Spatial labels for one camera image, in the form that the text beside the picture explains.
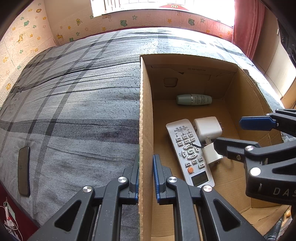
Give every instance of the white power adapter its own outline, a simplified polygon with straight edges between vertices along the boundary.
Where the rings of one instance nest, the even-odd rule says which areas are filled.
[[[222,128],[215,116],[194,119],[193,128],[200,142],[205,141],[206,146],[203,148],[206,162],[208,164],[219,161],[223,158],[215,149],[211,139],[216,139],[221,136]]]

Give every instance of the orange button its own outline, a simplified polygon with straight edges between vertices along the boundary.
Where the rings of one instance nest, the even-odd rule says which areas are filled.
[[[193,167],[188,167],[187,171],[188,171],[189,173],[193,173]]]

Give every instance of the metal screw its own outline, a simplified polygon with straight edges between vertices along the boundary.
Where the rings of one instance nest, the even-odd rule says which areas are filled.
[[[169,181],[170,183],[175,183],[175,182],[177,181],[177,178],[176,178],[176,177],[169,177],[169,178],[168,178],[168,181]]]
[[[253,167],[251,170],[250,170],[250,174],[254,177],[258,176],[259,174],[261,173],[261,170],[259,167]]]
[[[125,183],[128,179],[126,177],[119,177],[117,179],[120,183]]]
[[[92,190],[92,187],[91,186],[85,186],[83,187],[82,189],[84,192],[90,192]]]
[[[210,185],[204,185],[203,190],[204,190],[205,192],[210,192],[210,191],[213,190],[213,188],[212,188]]]
[[[245,150],[253,150],[253,149],[254,149],[253,146],[246,146],[246,147],[245,147]]]

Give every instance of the red curtain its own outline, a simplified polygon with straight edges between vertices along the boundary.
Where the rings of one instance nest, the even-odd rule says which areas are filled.
[[[233,44],[253,59],[263,25],[265,6],[259,0],[234,0]]]

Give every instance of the wallpaper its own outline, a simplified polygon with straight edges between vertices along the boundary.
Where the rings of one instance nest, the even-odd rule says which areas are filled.
[[[114,12],[95,17],[91,8],[82,9],[61,22],[50,19],[58,45],[106,31],[143,26],[177,27],[211,34],[232,41],[233,28],[198,14],[169,10],[141,9]]]
[[[10,25],[0,41],[0,107],[26,64],[56,46],[43,0],[32,2]]]

